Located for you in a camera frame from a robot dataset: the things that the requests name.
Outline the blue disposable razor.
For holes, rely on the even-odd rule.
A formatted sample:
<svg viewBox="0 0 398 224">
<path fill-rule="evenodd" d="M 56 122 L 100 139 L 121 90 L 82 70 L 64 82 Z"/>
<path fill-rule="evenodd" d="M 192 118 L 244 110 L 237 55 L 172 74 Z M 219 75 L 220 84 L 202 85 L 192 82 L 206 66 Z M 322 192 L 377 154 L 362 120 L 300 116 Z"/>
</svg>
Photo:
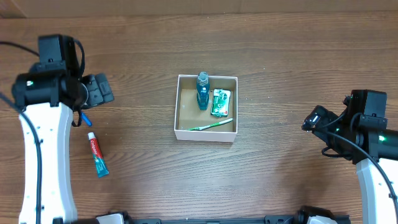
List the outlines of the blue disposable razor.
<svg viewBox="0 0 398 224">
<path fill-rule="evenodd" d="M 89 127 L 92 127 L 92 122 L 91 122 L 90 119 L 87 117 L 87 115 L 84 114 L 84 112 L 81 113 L 81 117 L 82 117 L 82 120 L 83 120 Z"/>
</svg>

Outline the red teal toothpaste tube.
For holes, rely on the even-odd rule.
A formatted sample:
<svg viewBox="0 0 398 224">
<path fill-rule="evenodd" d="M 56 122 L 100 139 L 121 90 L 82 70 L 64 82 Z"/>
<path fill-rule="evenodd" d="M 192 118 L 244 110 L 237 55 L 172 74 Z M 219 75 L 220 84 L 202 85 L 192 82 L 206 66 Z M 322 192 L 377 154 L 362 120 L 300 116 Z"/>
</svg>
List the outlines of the red teal toothpaste tube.
<svg viewBox="0 0 398 224">
<path fill-rule="evenodd" d="M 88 139 L 90 142 L 90 148 L 92 151 L 93 159 L 95 161 L 96 173 L 99 178 L 102 178 L 109 174 L 109 170 L 106 167 L 106 163 L 103 159 L 97 138 L 93 132 L 88 133 Z"/>
</svg>

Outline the teal mouthwash bottle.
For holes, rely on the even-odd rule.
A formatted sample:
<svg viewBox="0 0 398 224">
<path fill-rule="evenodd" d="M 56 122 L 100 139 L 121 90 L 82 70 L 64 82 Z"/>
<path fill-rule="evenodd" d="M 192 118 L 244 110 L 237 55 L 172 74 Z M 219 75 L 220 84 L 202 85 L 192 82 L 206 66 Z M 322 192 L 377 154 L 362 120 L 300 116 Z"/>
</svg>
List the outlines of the teal mouthwash bottle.
<svg viewBox="0 0 398 224">
<path fill-rule="evenodd" d="M 209 76 L 206 72 L 200 72 L 197 76 L 197 103 L 200 110 L 207 110 L 209 91 Z"/>
</svg>

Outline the green white toothbrush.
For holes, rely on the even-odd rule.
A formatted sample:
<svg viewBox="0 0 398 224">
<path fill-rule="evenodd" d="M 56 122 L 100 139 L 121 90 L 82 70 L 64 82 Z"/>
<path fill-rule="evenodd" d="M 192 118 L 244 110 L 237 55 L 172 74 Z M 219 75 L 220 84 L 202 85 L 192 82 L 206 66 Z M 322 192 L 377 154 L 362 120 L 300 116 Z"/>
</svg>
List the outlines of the green white toothbrush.
<svg viewBox="0 0 398 224">
<path fill-rule="evenodd" d="M 222 126 L 222 125 L 228 124 L 228 123 L 230 123 L 232 121 L 233 121 L 233 118 L 229 118 L 229 119 L 226 119 L 226 120 L 223 120 L 223 121 L 220 121 L 220 122 L 217 122 L 217 123 L 209 124 L 209 125 L 206 125 L 206 126 L 199 126 L 199 127 L 195 127 L 195 128 L 190 128 L 187 131 L 202 131 L 202 130 L 205 130 L 205 129 L 210 129 L 210 128 L 214 128 L 214 127 L 217 127 L 217 126 Z"/>
</svg>

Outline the green white soap packet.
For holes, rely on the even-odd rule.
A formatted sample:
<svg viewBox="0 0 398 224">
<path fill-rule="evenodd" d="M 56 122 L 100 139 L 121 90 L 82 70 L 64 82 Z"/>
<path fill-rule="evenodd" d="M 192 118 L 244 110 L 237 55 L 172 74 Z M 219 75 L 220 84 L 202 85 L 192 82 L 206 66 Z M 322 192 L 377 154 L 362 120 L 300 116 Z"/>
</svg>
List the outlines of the green white soap packet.
<svg viewBox="0 0 398 224">
<path fill-rule="evenodd" d="M 229 102 L 231 91 L 224 89 L 214 89 L 211 115 L 216 117 L 227 117 L 229 113 Z"/>
</svg>

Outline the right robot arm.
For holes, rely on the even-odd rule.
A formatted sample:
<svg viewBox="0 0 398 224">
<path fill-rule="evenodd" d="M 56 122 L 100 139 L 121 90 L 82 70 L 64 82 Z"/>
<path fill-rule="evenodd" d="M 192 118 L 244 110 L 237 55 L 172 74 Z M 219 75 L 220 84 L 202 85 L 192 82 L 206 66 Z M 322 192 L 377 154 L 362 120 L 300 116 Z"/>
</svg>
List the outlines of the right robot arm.
<svg viewBox="0 0 398 224">
<path fill-rule="evenodd" d="M 397 223 L 397 131 L 387 128 L 387 94 L 352 90 L 336 115 L 318 105 L 302 129 L 321 139 L 324 156 L 344 158 L 356 167 L 364 223 Z"/>
</svg>

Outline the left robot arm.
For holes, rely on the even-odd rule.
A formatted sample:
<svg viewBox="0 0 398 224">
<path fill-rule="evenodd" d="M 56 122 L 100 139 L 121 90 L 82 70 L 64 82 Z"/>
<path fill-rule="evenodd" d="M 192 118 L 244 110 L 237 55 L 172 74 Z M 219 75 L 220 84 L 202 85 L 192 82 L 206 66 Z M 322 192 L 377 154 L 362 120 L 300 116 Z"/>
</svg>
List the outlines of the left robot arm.
<svg viewBox="0 0 398 224">
<path fill-rule="evenodd" d="M 73 114 L 109 103 L 105 74 L 84 75 L 82 44 L 67 35 L 38 39 L 39 62 L 12 86 L 25 147 L 25 184 L 19 223 L 79 223 L 70 177 Z"/>
</svg>

